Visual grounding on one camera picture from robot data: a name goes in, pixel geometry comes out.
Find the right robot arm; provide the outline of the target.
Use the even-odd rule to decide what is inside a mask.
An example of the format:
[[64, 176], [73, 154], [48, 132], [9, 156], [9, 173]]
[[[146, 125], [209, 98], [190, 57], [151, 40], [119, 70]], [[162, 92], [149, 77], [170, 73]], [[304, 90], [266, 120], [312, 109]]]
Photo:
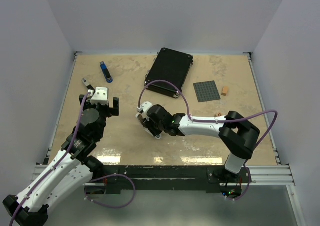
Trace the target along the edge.
[[252, 158], [260, 136], [260, 130], [236, 111], [229, 111], [225, 116], [190, 119], [185, 113], [172, 115], [159, 104], [145, 102], [136, 118], [156, 139], [160, 139], [162, 133], [172, 137], [198, 135], [221, 139], [230, 153], [218, 176], [230, 183], [241, 176], [241, 169]]

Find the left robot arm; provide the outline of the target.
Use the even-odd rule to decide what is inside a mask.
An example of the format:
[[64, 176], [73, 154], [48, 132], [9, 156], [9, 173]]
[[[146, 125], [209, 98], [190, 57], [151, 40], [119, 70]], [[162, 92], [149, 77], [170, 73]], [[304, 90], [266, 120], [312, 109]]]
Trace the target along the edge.
[[46, 169], [18, 195], [8, 195], [3, 205], [11, 222], [21, 226], [43, 226], [49, 214], [74, 190], [104, 176], [103, 163], [91, 156], [104, 136], [107, 118], [119, 115], [119, 99], [109, 106], [105, 92], [79, 97], [77, 125]]

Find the black and silver stapler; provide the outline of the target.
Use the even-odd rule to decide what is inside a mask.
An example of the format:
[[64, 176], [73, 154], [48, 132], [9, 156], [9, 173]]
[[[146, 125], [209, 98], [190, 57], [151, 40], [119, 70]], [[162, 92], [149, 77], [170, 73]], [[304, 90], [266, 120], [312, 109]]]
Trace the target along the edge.
[[95, 90], [95, 88], [85, 78], [83, 78], [81, 81], [88, 90]]

